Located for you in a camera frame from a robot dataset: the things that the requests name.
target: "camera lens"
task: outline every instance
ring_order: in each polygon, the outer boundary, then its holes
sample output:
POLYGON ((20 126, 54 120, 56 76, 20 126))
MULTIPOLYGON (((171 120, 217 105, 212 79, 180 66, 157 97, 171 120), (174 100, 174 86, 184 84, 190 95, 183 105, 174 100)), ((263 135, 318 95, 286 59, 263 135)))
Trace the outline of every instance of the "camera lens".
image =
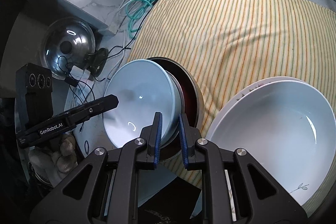
POLYGON ((31 74, 31 75, 29 76, 29 84, 30 84, 31 86, 35 86, 35 85, 36 85, 36 78, 35 78, 35 75, 34 75, 34 74, 31 74))
POLYGON ((44 88, 45 81, 44 81, 44 76, 43 75, 39 75, 39 77, 37 78, 37 82, 38 82, 39 87, 41 89, 44 88))
POLYGON ((51 86, 51 79, 50 79, 50 77, 47 77, 46 84, 47 84, 48 88, 51 86))

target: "black device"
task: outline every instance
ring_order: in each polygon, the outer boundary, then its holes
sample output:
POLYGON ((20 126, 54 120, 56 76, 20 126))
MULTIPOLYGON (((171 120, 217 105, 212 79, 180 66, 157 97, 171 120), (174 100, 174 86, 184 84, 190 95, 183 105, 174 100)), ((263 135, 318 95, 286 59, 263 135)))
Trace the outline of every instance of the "black device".
POLYGON ((28 63, 16 72, 16 101, 21 129, 53 116, 51 70, 28 63))
POLYGON ((156 112, 151 126, 140 137, 111 151, 100 147, 90 153, 33 209, 30 222, 137 223, 138 172, 154 170, 159 161, 162 114, 156 112), (109 213, 105 204, 115 170, 109 213))
MULTIPOLYGON (((303 208, 244 149, 228 151, 203 139, 179 118, 180 142, 187 170, 202 171, 203 224, 232 223, 225 170, 235 201, 236 224, 304 224, 303 208)), ((96 148, 32 211, 33 224, 136 224, 138 170, 153 170, 159 160, 162 114, 139 138, 122 148, 96 148), (115 170, 107 217, 109 187, 115 170)))
POLYGON ((71 108, 51 117, 27 130, 16 134, 19 147, 44 146, 47 141, 76 128, 91 117, 116 108, 119 101, 115 95, 93 100, 75 108, 71 108))

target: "pot lid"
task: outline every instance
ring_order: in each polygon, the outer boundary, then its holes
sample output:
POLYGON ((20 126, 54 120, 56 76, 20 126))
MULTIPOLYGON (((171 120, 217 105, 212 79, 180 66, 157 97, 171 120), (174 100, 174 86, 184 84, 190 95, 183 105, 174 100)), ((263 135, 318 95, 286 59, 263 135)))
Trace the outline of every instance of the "pot lid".
POLYGON ((53 77, 64 80, 73 65, 84 69, 86 54, 95 52, 91 28, 77 18, 63 18, 52 23, 43 38, 40 59, 53 77))

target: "blue gripper pad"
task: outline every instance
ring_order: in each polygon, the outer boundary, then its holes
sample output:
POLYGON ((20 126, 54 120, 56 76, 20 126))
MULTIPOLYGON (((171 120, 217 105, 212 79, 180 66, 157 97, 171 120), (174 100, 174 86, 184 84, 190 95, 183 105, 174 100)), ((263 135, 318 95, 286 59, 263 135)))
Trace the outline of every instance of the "blue gripper pad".
POLYGON ((178 126, 179 126, 179 131, 180 131, 179 135, 180 135, 180 143, 181 143, 182 160, 183 160, 184 168, 187 169, 188 164, 189 164, 188 148, 187 148, 188 146, 187 146, 187 140, 185 137, 184 125, 183 125, 181 114, 179 116, 178 126))
POLYGON ((157 167, 160 158, 160 148, 161 148, 161 135, 162 135, 162 113, 160 113, 159 126, 157 127, 157 134, 154 146, 154 168, 157 167))

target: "silver bolt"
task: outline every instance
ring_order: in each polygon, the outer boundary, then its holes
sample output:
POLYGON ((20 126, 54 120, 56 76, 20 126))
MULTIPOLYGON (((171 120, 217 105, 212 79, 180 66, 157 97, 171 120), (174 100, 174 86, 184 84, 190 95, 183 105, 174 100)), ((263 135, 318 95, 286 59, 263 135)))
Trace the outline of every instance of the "silver bolt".
POLYGON ((137 139, 134 140, 134 143, 136 145, 142 145, 142 144, 145 143, 145 140, 143 138, 137 138, 137 139))
POLYGON ((102 147, 98 147, 94 150, 94 153, 97 155, 97 156, 101 156, 105 153, 105 149, 102 148, 102 147))
POLYGON ((237 154, 240 156, 245 156, 246 155, 246 150, 244 148, 238 148, 237 149, 237 154))
POLYGON ((206 145, 208 143, 208 140, 204 138, 200 138, 197 140, 197 142, 199 145, 206 145))

